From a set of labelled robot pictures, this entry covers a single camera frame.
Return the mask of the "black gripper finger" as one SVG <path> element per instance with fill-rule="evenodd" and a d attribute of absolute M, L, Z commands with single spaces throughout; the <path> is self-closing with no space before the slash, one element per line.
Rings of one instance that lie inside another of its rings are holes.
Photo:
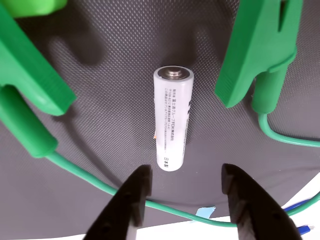
<path fill-rule="evenodd" d="M 230 221 L 240 240 L 300 240 L 296 225 L 281 206 L 243 169 L 224 163 L 221 186 Z"/>
<path fill-rule="evenodd" d="M 86 233 L 87 240 L 135 240 L 152 193 L 152 168 L 139 166 L 123 183 Z"/>

